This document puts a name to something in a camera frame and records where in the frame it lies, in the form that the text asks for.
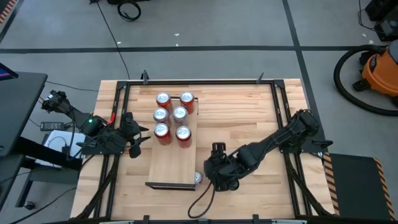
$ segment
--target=can lid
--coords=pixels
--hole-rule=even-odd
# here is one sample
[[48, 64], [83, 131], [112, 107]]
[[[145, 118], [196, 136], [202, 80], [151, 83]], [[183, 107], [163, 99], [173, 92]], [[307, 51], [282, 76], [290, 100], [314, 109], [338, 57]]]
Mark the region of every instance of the can lid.
[[195, 183], [197, 183], [197, 184], [200, 183], [201, 179], [202, 179], [201, 172], [195, 171]]
[[166, 92], [158, 93], [156, 96], [156, 100], [159, 103], [166, 103], [170, 99], [170, 95]]
[[177, 137], [179, 139], [187, 139], [191, 135], [191, 130], [186, 126], [181, 126], [177, 128]]
[[187, 116], [187, 114], [188, 114], [187, 109], [185, 109], [185, 108], [182, 107], [182, 106], [178, 106], [178, 107], [176, 107], [176, 108], [174, 109], [174, 116], [175, 116], [176, 118], [184, 118], [184, 117]]
[[155, 126], [155, 134], [157, 136], [165, 136], [169, 131], [169, 127], [165, 123], [159, 123]]
[[191, 102], [193, 100], [193, 94], [191, 92], [183, 92], [180, 96], [183, 102]]
[[154, 118], [155, 119], [165, 119], [168, 116], [168, 112], [165, 108], [157, 108], [154, 111]]

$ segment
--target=metal bracket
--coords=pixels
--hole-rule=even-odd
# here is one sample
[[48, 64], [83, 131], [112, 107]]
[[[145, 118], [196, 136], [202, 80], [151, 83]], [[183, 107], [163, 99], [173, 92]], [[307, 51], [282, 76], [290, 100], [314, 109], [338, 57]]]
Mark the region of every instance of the metal bracket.
[[132, 221], [115, 221], [115, 222], [100, 222], [99, 224], [133, 224], [134, 220]]
[[148, 85], [148, 79], [149, 79], [149, 76], [148, 76], [147, 70], [144, 70], [144, 72], [141, 74], [141, 80], [144, 81], [144, 85]]
[[275, 224], [307, 224], [306, 220], [271, 220]]
[[209, 220], [206, 218], [200, 218], [198, 219], [198, 224], [208, 224]]
[[285, 81], [284, 80], [274, 80], [274, 84], [279, 86], [279, 88], [285, 88]]
[[142, 219], [142, 224], [149, 224], [149, 215], [144, 215], [144, 218]]
[[262, 80], [262, 76], [264, 75], [264, 72], [263, 73], [261, 73], [261, 75], [259, 76], [259, 78], [257, 79], [257, 81], [256, 81], [256, 84], [258, 85], [258, 84], [261, 84], [261, 80]]
[[333, 144], [333, 141], [331, 141], [331, 140], [323, 140], [323, 141], [312, 140], [312, 144], [318, 145], [322, 149], [324, 149], [324, 148], [327, 148], [328, 146], [331, 146]]
[[258, 214], [253, 214], [253, 224], [260, 224], [260, 217]]
[[116, 90], [121, 90], [127, 85], [127, 81], [118, 81], [116, 84]]

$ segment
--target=concrete floor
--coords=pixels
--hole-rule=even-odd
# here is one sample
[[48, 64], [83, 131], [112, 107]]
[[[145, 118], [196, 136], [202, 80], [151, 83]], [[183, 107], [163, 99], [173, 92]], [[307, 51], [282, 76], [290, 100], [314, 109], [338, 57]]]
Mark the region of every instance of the concrete floor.
[[[363, 0], [363, 7], [368, 2]], [[89, 5], [88, 0], [19, 0], [18, 4], [19, 12], [0, 39], [3, 64], [16, 71], [46, 73], [50, 81], [80, 88], [97, 89], [101, 80], [127, 77], [118, 53], [102, 49], [112, 48], [114, 43], [96, 4]], [[326, 138], [335, 142], [329, 151], [379, 158], [398, 212], [398, 179], [394, 172], [398, 170], [398, 118], [358, 109], [345, 101], [333, 84], [334, 66], [345, 53], [337, 47], [383, 44], [374, 32], [358, 25], [358, 0], [152, 0], [139, 4], [142, 17], [125, 22], [115, 6], [105, 0], [100, 2], [119, 47], [133, 47], [122, 53], [131, 78], [139, 78], [143, 69], [151, 79], [257, 78], [261, 72], [264, 78], [301, 78], [310, 106], [318, 109]], [[363, 14], [363, 19], [371, 24], [367, 15]], [[170, 48], [177, 44], [215, 47], [207, 51]], [[239, 50], [221, 48], [231, 45]], [[268, 47], [253, 50], [259, 46]], [[330, 48], [301, 48], [308, 46]], [[55, 53], [54, 49], [78, 53]], [[18, 50], [27, 54], [13, 54]], [[348, 61], [342, 72], [347, 85], [356, 79], [357, 71], [357, 61]], [[95, 107], [96, 93], [48, 84], [42, 96], [52, 89], [66, 91], [73, 105], [82, 111], [93, 111]], [[375, 94], [358, 97], [391, 107]], [[39, 105], [30, 118], [36, 123], [68, 122], [60, 114], [45, 113]], [[23, 132], [24, 137], [37, 142], [44, 134], [30, 122]], [[0, 212], [2, 223], [29, 213], [14, 208], [24, 178], [17, 178]], [[35, 194], [29, 194], [28, 199], [41, 207], [71, 187], [34, 183], [31, 192]], [[22, 223], [66, 220], [72, 202], [70, 192]]]

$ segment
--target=wooden table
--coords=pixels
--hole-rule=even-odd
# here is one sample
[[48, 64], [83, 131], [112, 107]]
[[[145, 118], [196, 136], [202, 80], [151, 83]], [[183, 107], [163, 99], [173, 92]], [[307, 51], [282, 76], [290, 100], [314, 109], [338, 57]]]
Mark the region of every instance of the wooden table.
[[[294, 114], [307, 108], [302, 84], [299, 79], [286, 79], [285, 87], [290, 111]], [[102, 81], [99, 88], [95, 114], [110, 119], [116, 81]], [[197, 124], [196, 170], [203, 173], [203, 161], [210, 156], [213, 142], [225, 142], [227, 151], [232, 152], [243, 144], [260, 141], [277, 130], [275, 107], [270, 85], [149, 85], [133, 86], [130, 90], [127, 111], [132, 111], [134, 119], [150, 129], [143, 136], [153, 136], [152, 113], [156, 107], [155, 95], [167, 91], [178, 96], [189, 90], [199, 99]], [[282, 97], [278, 91], [280, 107]], [[123, 94], [119, 100], [121, 111]], [[154, 190], [145, 186], [151, 162], [150, 140], [141, 144], [142, 154], [131, 159], [128, 152], [119, 163], [118, 179], [113, 202], [113, 220], [142, 220], [150, 215], [151, 220], [188, 219], [187, 210], [208, 185], [204, 178], [194, 192]], [[103, 156], [95, 156], [80, 173], [71, 217], [79, 214], [90, 201], [98, 188]], [[323, 165], [319, 158], [302, 154], [301, 160], [307, 186], [331, 213], [333, 204], [330, 198]], [[253, 214], [260, 218], [293, 218], [289, 185], [283, 155], [278, 150], [267, 154], [258, 170], [240, 180], [240, 188], [234, 192], [217, 192], [213, 205], [204, 218], [210, 219], [252, 219]], [[302, 194], [296, 186], [301, 214], [305, 213]], [[210, 200], [208, 192], [194, 207], [192, 214], [202, 212]], [[101, 214], [104, 215], [105, 192]]]

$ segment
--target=computer monitor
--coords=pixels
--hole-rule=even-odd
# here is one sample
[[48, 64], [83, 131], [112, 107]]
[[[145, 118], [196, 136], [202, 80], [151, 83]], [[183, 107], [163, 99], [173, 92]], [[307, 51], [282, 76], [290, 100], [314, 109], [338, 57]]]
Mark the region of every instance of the computer monitor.
[[18, 78], [18, 74], [0, 63], [0, 81]]

